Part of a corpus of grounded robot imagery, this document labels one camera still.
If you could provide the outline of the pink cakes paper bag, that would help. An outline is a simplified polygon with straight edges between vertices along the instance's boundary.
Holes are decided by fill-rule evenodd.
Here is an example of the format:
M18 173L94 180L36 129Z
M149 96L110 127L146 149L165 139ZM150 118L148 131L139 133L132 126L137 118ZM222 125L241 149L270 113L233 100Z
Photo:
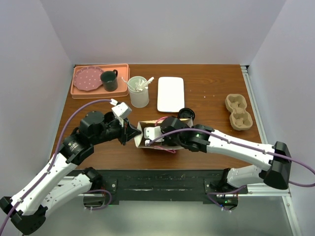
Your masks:
M156 120L149 120L149 121L139 121L138 125L137 125L137 129L142 131L141 135L138 135L134 138L134 142L135 142L135 146L137 148L150 148L150 149L157 149L157 150L163 150L163 151L167 151L170 153L175 153L177 150L180 149L166 149L164 147L161 146L161 142L163 141L162 138L158 139L157 141L155 141L153 144L151 144L150 146L145 146L145 140L144 140L144 128L145 127L155 127L155 126L161 126L162 122L166 119L167 117L162 117L160 119L156 119Z

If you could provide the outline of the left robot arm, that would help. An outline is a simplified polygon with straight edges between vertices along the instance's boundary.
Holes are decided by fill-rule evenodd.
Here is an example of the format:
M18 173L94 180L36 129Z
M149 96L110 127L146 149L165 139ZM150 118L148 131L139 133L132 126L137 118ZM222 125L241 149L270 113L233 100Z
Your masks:
M103 184L101 175L92 167L86 168L69 183L58 183L87 157L94 146L119 140L122 145L141 134L127 118L116 118L113 112L92 111L80 121L70 136L58 148L57 156L19 193L0 200L1 209L13 225L28 236L37 231L56 209L90 191L98 192Z

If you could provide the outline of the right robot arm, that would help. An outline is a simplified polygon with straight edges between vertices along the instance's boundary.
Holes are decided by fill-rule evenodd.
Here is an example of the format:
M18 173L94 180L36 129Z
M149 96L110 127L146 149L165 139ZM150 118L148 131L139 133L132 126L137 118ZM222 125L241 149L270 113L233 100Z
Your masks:
M167 145L181 146L192 152L222 154L249 163L242 168L224 169L221 179L211 184L218 192L231 193L243 185L255 183L288 189L291 156L285 143L254 143L200 124L189 127L173 116L162 121L160 129Z

